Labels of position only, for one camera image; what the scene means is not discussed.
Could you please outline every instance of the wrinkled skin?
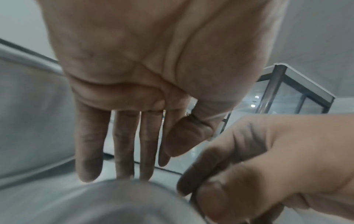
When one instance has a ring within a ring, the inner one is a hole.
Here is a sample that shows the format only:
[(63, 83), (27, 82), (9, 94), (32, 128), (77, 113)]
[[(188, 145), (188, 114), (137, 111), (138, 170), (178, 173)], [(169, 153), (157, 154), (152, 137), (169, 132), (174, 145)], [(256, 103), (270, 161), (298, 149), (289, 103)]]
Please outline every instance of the wrinkled skin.
[(283, 206), (354, 220), (354, 115), (238, 120), (177, 184), (219, 224), (271, 223)]
[[(111, 110), (117, 177), (140, 178), (209, 138), (258, 79), (286, 0), (38, 0), (76, 101), (76, 169), (98, 177)], [(190, 96), (198, 103), (184, 117)]]

